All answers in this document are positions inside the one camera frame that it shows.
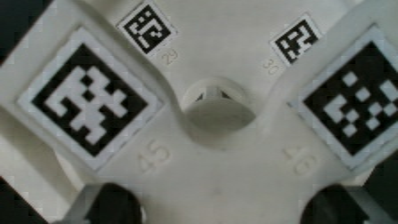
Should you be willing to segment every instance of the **white border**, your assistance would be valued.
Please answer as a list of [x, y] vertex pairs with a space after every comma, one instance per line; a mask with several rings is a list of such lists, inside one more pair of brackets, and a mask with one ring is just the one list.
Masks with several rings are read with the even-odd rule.
[[[131, 89], [134, 90], [136, 94], [140, 95], [141, 99], [147, 102], [147, 107], [143, 111], [140, 112], [138, 116], [134, 117], [132, 121], [129, 122], [127, 126], [124, 127], [118, 135], [111, 139], [108, 146], [104, 147], [100, 153], [92, 157], [92, 155], [86, 153], [84, 149], [77, 145], [76, 141], [68, 137], [68, 135], [63, 133], [63, 130], [58, 128], [56, 124], [49, 120], [47, 116], [42, 114], [35, 106], [31, 105], [31, 99], [42, 90], [42, 87], [56, 74], [56, 71], [60, 67], [63, 66], [63, 63], [81, 45], [81, 43], [86, 45], [88, 49], [93, 51], [97, 58], [102, 60], [106, 66], [113, 70], [118, 78], [124, 80], [125, 84], [129, 85]], [[124, 143], [127, 142], [134, 132], [143, 127], [145, 123], [148, 122], [150, 117], [154, 116], [159, 107], [161, 102], [150, 91], [147, 90], [141, 82], [134, 78], [131, 72], [127, 71], [124, 65], [113, 58], [108, 50], [104, 49], [102, 45], [99, 44], [97, 40], [93, 39], [90, 33], [86, 30], [79, 27], [79, 29], [74, 31], [68, 41], [61, 48], [58, 49], [56, 56], [52, 60], [49, 61], [42, 72], [28, 86], [26, 91], [20, 94], [20, 97], [17, 99], [17, 104], [28, 113], [28, 115], [33, 117], [35, 121], [38, 122], [40, 126], [51, 133], [52, 137], [58, 139], [58, 141], [63, 143], [67, 149], [76, 154], [79, 159], [84, 161], [88, 167], [97, 170], [102, 164], [106, 163], [109, 157], [116, 153]]]
[[[157, 18], [159, 18], [159, 20], [161, 20], [161, 22], [163, 22], [163, 24], [164, 24], [164, 27], [166, 27], [166, 29], [168, 29], [168, 31], [170, 31], [170, 35], [168, 35], [168, 37], [163, 39], [163, 41], [159, 42], [159, 44], [157, 44], [157, 46], [152, 48], [152, 50], [145, 53], [145, 52], [141, 51], [141, 49], [140, 49], [138, 44], [134, 43], [132, 38], [129, 37], [127, 31], [124, 30], [124, 25], [125, 25], [125, 23], [131, 21], [132, 17], [136, 16], [140, 10], [143, 9], [143, 7], [145, 7], [147, 5], [150, 6], [150, 9], [152, 9], [152, 11], [154, 11], [154, 13], [156, 13], [156, 16], [157, 16]], [[124, 35], [124, 37], [125, 37], [125, 39], [127, 39], [131, 45], [134, 46], [136, 50], [140, 51], [140, 53], [141, 53], [147, 57], [152, 57], [152, 56], [156, 55], [156, 52], [157, 52], [159, 48], [164, 47], [164, 45], [170, 43], [173, 37], [177, 36], [175, 28], [173, 28], [173, 26], [170, 25], [170, 22], [168, 22], [168, 20], [166, 20], [166, 18], [164, 18], [164, 15], [163, 15], [163, 13], [161, 13], [161, 11], [159, 11], [159, 9], [157, 9], [157, 7], [156, 7], [156, 4], [154, 4], [154, 2], [152, 2], [150, 0], [145, 0], [145, 1], [141, 2], [141, 4], [138, 5], [138, 7], [132, 9], [132, 11], [127, 13], [127, 16], [124, 17], [124, 19], [120, 20], [120, 22], [118, 22], [118, 24], [116, 24], [116, 29], [118, 29], [118, 31], [120, 31], [120, 33], [122, 33], [122, 35]]]
[[392, 125], [392, 127], [385, 130], [385, 132], [379, 134], [376, 139], [371, 141], [367, 146], [360, 149], [355, 156], [349, 155], [342, 145], [339, 144], [337, 139], [331, 136], [331, 133], [328, 132], [310, 110], [307, 109], [303, 105], [303, 100], [307, 96], [310, 95], [312, 91], [326, 81], [328, 77], [349, 61], [351, 57], [358, 53], [358, 51], [363, 49], [363, 46], [367, 43], [372, 42], [376, 45], [376, 48], [383, 54], [383, 57], [390, 63], [392, 68], [398, 71], [398, 63], [395, 63], [395, 57], [398, 57], [398, 51], [390, 45], [390, 43], [385, 40], [383, 34], [376, 26], [372, 25], [367, 31], [363, 32], [362, 36], [355, 40], [355, 43], [349, 45], [346, 51], [339, 55], [339, 57], [333, 59], [333, 62], [326, 66], [324, 70], [321, 71], [317, 77], [310, 81], [308, 85], [305, 86], [303, 90], [298, 94], [298, 100], [294, 100], [289, 105], [298, 111], [298, 114], [305, 120], [307, 125], [312, 127], [315, 134], [319, 135], [331, 152], [335, 153], [339, 159], [342, 160], [344, 165], [349, 169], [353, 169], [360, 163], [365, 161], [365, 158], [376, 153], [378, 149], [381, 148], [381, 145], [385, 142], [388, 142], [398, 135], [398, 122]]
[[283, 54], [282, 54], [282, 51], [280, 51], [280, 49], [278, 49], [278, 47], [276, 47], [275, 41], [276, 41], [276, 39], [280, 38], [280, 36], [285, 34], [285, 32], [291, 30], [291, 28], [296, 26], [296, 24], [301, 22], [301, 20], [307, 21], [307, 25], [308, 25], [308, 27], [310, 27], [310, 29], [312, 29], [314, 36], [315, 36], [317, 40], [319, 40], [319, 38], [321, 38], [321, 32], [319, 32], [319, 29], [317, 29], [317, 27], [315, 27], [315, 25], [314, 25], [314, 21], [312, 21], [312, 19], [310, 19], [310, 16], [308, 16], [308, 14], [305, 13], [305, 14], [301, 15], [301, 17], [296, 19], [296, 21], [289, 24], [289, 26], [287, 26], [287, 28], [283, 29], [282, 33], [273, 37], [273, 39], [271, 39], [271, 41], [269, 41], [271, 49], [273, 49], [273, 51], [275, 51], [275, 53], [276, 53], [276, 56], [278, 56], [278, 58], [280, 58], [280, 60], [282, 60], [282, 63], [283, 63], [283, 65], [285, 65], [285, 67], [291, 66], [291, 63], [289, 63], [289, 61], [287, 61], [287, 59], [285, 59], [285, 57], [283, 57]]

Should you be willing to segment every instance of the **dark background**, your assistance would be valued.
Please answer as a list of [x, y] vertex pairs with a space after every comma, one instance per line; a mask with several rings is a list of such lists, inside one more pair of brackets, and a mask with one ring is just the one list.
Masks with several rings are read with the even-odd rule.
[[47, 3], [49, 0], [0, 0], [0, 64]]
[[[0, 0], [0, 64], [36, 20], [47, 3], [49, 0]], [[31, 209], [1, 177], [0, 223], [45, 224], [40, 215]]]

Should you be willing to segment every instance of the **black and white square marker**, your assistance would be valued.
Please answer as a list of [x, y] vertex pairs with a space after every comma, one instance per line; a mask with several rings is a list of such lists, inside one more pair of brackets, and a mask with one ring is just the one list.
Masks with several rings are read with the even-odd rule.
[[321, 34], [310, 17], [303, 15], [269, 42], [285, 66], [294, 63], [319, 37]]
[[398, 135], [395, 57], [372, 26], [291, 103], [349, 168]]
[[150, 57], [175, 37], [175, 29], [152, 1], [145, 1], [122, 19], [116, 28], [140, 52]]
[[161, 103], [83, 28], [70, 35], [17, 103], [97, 169]]

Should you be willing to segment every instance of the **black square pattern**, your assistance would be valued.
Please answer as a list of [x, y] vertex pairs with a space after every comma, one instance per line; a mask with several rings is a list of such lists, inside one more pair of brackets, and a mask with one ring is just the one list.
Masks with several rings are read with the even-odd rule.
[[372, 42], [303, 99], [351, 156], [398, 122], [398, 72]]
[[33, 96], [31, 105], [95, 156], [147, 102], [84, 44]]
[[287, 66], [294, 63], [317, 39], [319, 32], [305, 16], [273, 41], [273, 48]]
[[124, 21], [120, 29], [145, 54], [152, 52], [172, 34], [164, 24], [166, 21], [150, 5], [145, 5], [134, 16]]

